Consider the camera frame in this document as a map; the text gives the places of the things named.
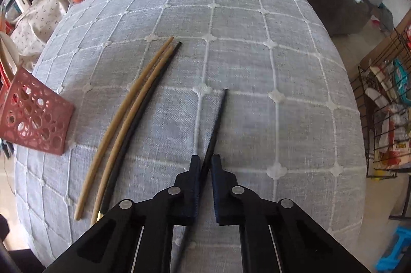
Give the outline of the grey checked tablecloth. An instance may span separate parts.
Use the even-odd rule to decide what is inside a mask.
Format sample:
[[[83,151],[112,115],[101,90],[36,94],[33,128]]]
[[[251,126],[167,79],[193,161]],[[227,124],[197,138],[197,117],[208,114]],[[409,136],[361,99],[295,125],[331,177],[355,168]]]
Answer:
[[[89,227],[75,206],[97,147],[134,80],[167,38],[181,48],[130,144],[114,203],[143,201],[215,151],[238,182],[289,198],[346,249],[364,214],[359,112],[339,52],[307,0],[86,0],[52,34],[34,75],[74,105],[66,150],[16,151],[17,211],[44,265]]]

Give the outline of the black chopstick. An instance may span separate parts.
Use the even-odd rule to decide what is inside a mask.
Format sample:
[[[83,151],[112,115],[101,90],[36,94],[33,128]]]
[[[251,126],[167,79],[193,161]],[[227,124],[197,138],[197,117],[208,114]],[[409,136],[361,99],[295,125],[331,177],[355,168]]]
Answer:
[[[178,255],[175,261],[175,264],[173,266],[172,272],[173,273],[178,273],[180,272],[180,267],[181,264],[183,262],[183,259],[185,257],[185,252],[187,250],[188,244],[189,244],[189,240],[190,237],[192,236],[192,232],[195,229],[195,226],[197,224],[198,218],[199,218],[199,210],[200,210],[200,206],[201,206],[201,199],[202,199],[202,195],[203,195],[203,191],[207,182],[207,178],[208,178],[208,173],[211,167],[211,159],[212,156],[214,155],[214,148],[216,146],[217,143],[217,137],[218,137],[218,133],[219,133],[219,129],[220,129],[220,125],[221,125],[221,118],[222,115],[224,113],[224,109],[225,109],[225,105],[226,105],[226,98],[227,98],[227,94],[228,94],[228,89],[225,88],[223,91],[223,95],[221,97],[221,102],[219,104],[219,110],[217,113],[217,118],[214,122],[214,126],[213,126],[213,131],[209,140],[209,144],[208,144],[208,148],[206,150],[206,155],[203,159],[203,164],[201,165],[200,168],[200,173],[199,173],[199,190],[197,193],[197,197],[196,197],[196,205],[195,205],[195,215],[194,215],[194,221],[189,225],[185,227],[185,231],[183,234],[183,239],[180,243],[180,249],[178,251]]]
[[[181,46],[179,47],[179,49],[171,56],[170,60],[168,60],[168,62],[166,63],[165,68],[162,69],[162,71],[160,72],[160,76],[154,81],[152,87],[149,89],[147,96],[144,98],[144,101],[142,102],[141,107],[139,108],[139,110],[137,111],[137,114],[134,117],[134,120],[132,122],[132,125],[129,129],[129,131],[127,132],[126,136],[125,136],[125,141],[123,143],[123,145],[121,146],[121,150],[119,153],[119,156],[116,159],[116,162],[114,164],[114,169],[111,173],[111,176],[109,178],[109,182],[105,191],[105,195],[103,196],[103,200],[100,206],[100,212],[99,212],[99,216],[98,219],[102,218],[102,216],[104,214],[106,214],[109,210],[109,205],[111,202],[111,198],[114,194],[114,190],[116,187],[116,182],[117,179],[119,177],[120,174],[120,170],[122,168],[123,162],[125,160],[125,157],[127,155],[128,149],[129,149],[129,145],[131,143],[132,137],[134,136],[135,132],[137,131],[137,128],[139,127],[140,122],[142,121],[142,118],[144,116],[144,113],[147,109],[148,104],[150,103],[153,94],[155,93],[155,90],[157,88],[157,86],[159,85],[160,81],[162,80],[165,72],[167,71],[168,67],[170,66],[173,58],[175,57],[175,55],[177,55],[178,51],[180,50]]]

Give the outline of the light wooden chopstick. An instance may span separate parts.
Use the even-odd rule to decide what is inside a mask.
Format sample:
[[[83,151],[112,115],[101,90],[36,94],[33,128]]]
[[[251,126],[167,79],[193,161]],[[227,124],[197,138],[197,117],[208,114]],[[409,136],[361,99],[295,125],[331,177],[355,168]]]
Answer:
[[[109,182],[109,178],[114,169],[114,164],[116,162],[117,157],[119,156],[121,146],[123,145],[125,141],[125,136],[132,125],[134,117],[137,114],[137,111],[139,110],[139,108],[141,107],[142,102],[144,101],[144,98],[147,96],[148,91],[152,87],[154,81],[160,76],[160,72],[162,71],[163,68],[165,68],[168,60],[170,60],[171,56],[179,49],[180,46],[181,46],[181,42],[178,42],[174,47],[167,48],[165,55],[161,58],[161,60],[156,65],[156,67],[154,68],[149,78],[146,80],[142,89],[139,91],[139,94],[137,95],[136,100],[134,101],[131,109],[129,110],[129,113],[127,114],[127,117],[125,118],[123,125],[120,129],[120,132],[118,133],[118,136],[114,142],[113,148],[110,152],[109,159],[105,166],[105,170],[103,172],[102,179],[98,187],[98,194],[96,196],[96,201],[93,206],[90,226],[93,226],[93,224],[95,224],[98,221],[100,206],[103,200],[103,196],[105,195],[105,191],[106,191],[106,188]]]
[[[173,36],[170,36],[166,42],[160,47],[160,49],[156,52],[154,57],[151,59],[151,61],[148,63],[148,65],[144,68],[142,73],[138,76],[137,79],[134,80],[132,83],[128,94],[125,96],[125,99],[122,101],[120,104],[120,107],[116,111],[113,119],[111,120],[99,146],[98,149],[93,157],[93,160],[88,167],[88,172],[86,174],[86,178],[83,181],[83,185],[81,188],[81,192],[79,195],[79,199],[77,202],[77,206],[74,212],[74,219],[76,221],[79,221],[82,217],[83,214],[83,209],[86,204],[86,200],[88,198],[88,194],[91,190],[91,186],[93,184],[94,178],[96,176],[96,173],[98,171],[98,168],[100,166],[101,160],[105,155],[105,152],[107,150],[107,147],[115,134],[118,124],[121,122],[121,120],[124,117],[125,112],[127,111],[130,103],[134,99],[134,96],[136,95],[137,91],[139,90],[140,86],[142,83],[145,81],[145,78],[147,74],[152,70],[154,65],[157,63],[159,57],[164,53],[166,48],[170,45],[170,43],[173,41]]]

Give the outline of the pink perforated utensil holder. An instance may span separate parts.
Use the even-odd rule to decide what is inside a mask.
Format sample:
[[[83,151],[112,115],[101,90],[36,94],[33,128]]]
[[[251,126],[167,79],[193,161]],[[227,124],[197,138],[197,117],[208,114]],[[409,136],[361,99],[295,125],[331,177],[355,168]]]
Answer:
[[[1,87],[1,138],[33,150],[62,155],[74,105],[20,67]]]

